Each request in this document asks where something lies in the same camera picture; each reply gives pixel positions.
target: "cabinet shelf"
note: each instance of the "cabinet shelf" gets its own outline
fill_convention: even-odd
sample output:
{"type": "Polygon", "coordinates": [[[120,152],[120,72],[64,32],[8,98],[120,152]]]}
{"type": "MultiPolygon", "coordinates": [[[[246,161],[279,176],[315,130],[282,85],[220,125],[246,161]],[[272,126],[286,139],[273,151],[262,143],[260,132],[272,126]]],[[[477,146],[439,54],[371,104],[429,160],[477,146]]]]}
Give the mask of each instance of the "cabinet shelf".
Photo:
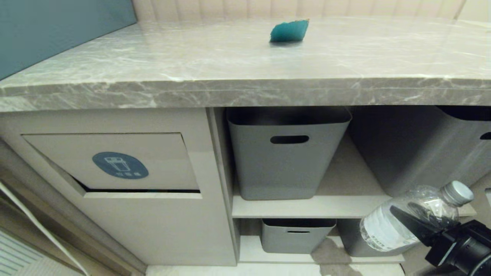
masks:
{"type": "MultiPolygon", "coordinates": [[[[343,243],[339,236],[328,236],[339,247],[343,243]]],[[[261,246],[259,236],[241,236],[240,263],[290,263],[290,264],[315,264],[310,254],[283,254],[267,253],[261,246]]],[[[351,264],[399,264],[403,263],[404,257],[400,254],[390,257],[351,257],[351,264]]]]}
{"type": "MultiPolygon", "coordinates": [[[[341,140],[316,195],[311,199],[244,200],[237,185],[233,218],[333,218],[355,219],[369,214],[391,199],[378,183],[348,135],[341,140]]],[[[459,209],[461,217],[474,216],[470,204],[459,209]]]]}

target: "blue circular label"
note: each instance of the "blue circular label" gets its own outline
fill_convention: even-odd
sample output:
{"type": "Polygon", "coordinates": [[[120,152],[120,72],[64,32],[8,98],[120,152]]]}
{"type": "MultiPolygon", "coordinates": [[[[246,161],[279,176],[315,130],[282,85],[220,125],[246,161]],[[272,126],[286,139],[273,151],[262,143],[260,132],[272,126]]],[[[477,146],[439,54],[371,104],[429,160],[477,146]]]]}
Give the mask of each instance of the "blue circular label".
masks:
{"type": "Polygon", "coordinates": [[[92,161],[105,173],[124,179],[140,179],[148,176],[148,170],[135,157],[117,152],[100,152],[92,161]]]}

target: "trash can icon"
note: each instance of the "trash can icon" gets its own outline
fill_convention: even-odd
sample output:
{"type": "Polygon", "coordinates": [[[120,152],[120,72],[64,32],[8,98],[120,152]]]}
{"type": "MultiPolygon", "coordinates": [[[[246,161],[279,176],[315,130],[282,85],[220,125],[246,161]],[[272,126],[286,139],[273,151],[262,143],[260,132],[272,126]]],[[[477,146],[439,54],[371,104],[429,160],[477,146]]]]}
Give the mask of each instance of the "trash can icon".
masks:
{"type": "Polygon", "coordinates": [[[107,163],[111,164],[118,171],[130,171],[130,167],[121,157],[106,157],[104,158],[107,163]]]}

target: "blue wall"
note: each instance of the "blue wall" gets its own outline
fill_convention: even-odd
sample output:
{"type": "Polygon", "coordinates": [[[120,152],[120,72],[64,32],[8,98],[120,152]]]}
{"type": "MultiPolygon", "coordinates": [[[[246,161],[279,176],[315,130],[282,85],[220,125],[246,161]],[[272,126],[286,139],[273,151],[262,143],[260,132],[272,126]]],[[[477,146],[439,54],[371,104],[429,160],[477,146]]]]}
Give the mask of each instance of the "blue wall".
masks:
{"type": "Polygon", "coordinates": [[[134,23],[131,0],[0,0],[0,80],[134,23]]]}

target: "white cable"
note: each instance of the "white cable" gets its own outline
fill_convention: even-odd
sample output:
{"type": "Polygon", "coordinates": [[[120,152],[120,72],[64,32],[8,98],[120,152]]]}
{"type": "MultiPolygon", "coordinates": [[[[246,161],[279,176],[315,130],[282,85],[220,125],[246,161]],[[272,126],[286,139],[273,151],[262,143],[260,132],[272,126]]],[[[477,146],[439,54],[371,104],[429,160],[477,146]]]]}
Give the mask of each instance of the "white cable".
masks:
{"type": "Polygon", "coordinates": [[[10,198],[26,215],[27,217],[36,225],[43,234],[52,241],[56,247],[58,247],[65,255],[67,255],[70,260],[72,260],[79,268],[83,271],[85,276],[90,276],[90,273],[80,264],[74,256],[36,219],[36,217],[29,211],[29,209],[0,181],[0,190],[2,190],[8,198],[10,198]]]}

